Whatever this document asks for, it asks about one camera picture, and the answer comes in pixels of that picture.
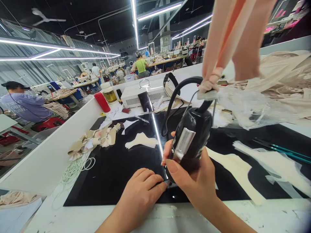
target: hand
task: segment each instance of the hand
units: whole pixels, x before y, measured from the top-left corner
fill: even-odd
[[[187,195],[194,208],[207,218],[213,212],[212,208],[216,207],[215,204],[219,202],[215,190],[214,164],[204,148],[200,159],[200,169],[190,176],[177,162],[167,159],[172,141],[168,141],[164,146],[162,166],[167,166],[174,181]]]
[[[167,184],[163,183],[160,175],[155,175],[147,168],[137,170],[128,181],[113,212],[96,232],[127,233],[136,229],[166,188]]]

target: garment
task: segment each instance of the garment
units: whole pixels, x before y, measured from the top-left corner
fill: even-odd
[[[216,0],[202,66],[201,93],[217,81],[232,59],[235,80],[259,76],[259,49],[276,0]]]
[[[100,74],[100,72],[99,72],[99,67],[98,67],[98,66],[93,66],[92,72],[93,72],[97,77],[100,77],[100,76],[101,76],[101,74]]]
[[[60,103],[56,102],[46,103],[44,104],[44,107],[58,114],[63,119],[67,119],[69,117],[68,110],[64,108]]]
[[[145,70],[144,72],[142,73],[138,73],[138,78],[144,78],[144,77],[149,77],[150,76],[150,72]]]
[[[142,73],[146,71],[146,60],[145,59],[140,59],[138,61],[135,62],[135,67],[138,70],[138,73]]]
[[[24,93],[7,94],[1,98],[2,104],[20,118],[31,122],[46,121],[52,112],[46,109],[44,99]]]

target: red stool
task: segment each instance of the red stool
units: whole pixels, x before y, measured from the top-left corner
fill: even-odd
[[[196,54],[196,53],[191,54],[191,55],[190,55],[190,58],[191,58],[191,61],[192,61],[192,62],[195,62],[196,59],[197,59],[197,54]]]
[[[60,126],[63,123],[65,123],[63,120],[57,118],[57,117],[52,117],[44,122],[39,122],[34,124],[31,129],[35,132],[41,132],[47,128],[54,128],[56,126]]]

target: phone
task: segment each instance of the phone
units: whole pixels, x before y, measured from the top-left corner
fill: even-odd
[[[143,110],[144,112],[147,111],[147,109],[149,110],[149,112],[153,112],[154,111],[154,108],[152,106],[152,103],[151,103],[151,100],[149,98],[149,95],[148,95],[148,92],[143,92],[143,93],[140,93],[138,94],[138,98],[139,98],[139,101],[143,107]]]

